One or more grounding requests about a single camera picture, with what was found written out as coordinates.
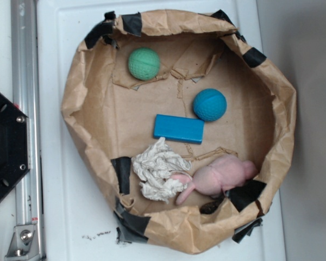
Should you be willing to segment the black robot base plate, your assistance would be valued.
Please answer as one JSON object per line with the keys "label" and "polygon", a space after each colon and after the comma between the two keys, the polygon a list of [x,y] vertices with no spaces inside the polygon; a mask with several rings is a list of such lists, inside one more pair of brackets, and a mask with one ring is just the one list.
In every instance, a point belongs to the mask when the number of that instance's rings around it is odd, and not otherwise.
{"label": "black robot base plate", "polygon": [[0,203],[29,170],[27,116],[0,93]]}

